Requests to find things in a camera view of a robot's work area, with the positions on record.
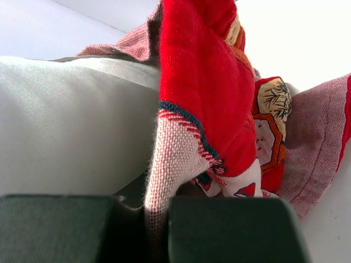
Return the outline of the white pillow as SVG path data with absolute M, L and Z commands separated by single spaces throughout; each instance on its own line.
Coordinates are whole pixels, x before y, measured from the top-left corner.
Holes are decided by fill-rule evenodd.
M 1 57 L 1 194 L 110 195 L 152 155 L 160 71 L 118 58 Z

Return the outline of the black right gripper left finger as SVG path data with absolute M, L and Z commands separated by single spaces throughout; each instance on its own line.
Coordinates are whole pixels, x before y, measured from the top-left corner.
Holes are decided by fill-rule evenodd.
M 141 217 L 113 196 L 3 196 L 1 262 L 144 262 Z

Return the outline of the red patterned pillowcase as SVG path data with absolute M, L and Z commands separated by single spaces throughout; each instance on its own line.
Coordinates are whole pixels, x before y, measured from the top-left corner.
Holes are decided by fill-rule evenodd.
M 350 139 L 350 75 L 296 95 L 261 78 L 245 52 L 234 1 L 159 1 L 116 44 L 80 55 L 127 55 L 160 66 L 156 140 L 144 197 L 154 262 L 169 202 L 186 183 L 207 197 L 283 197 L 299 218 L 332 183 Z

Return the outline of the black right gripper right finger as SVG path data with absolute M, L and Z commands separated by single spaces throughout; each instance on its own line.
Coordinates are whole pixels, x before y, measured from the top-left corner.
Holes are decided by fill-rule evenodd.
M 298 217 L 279 198 L 171 200 L 170 262 L 311 262 Z

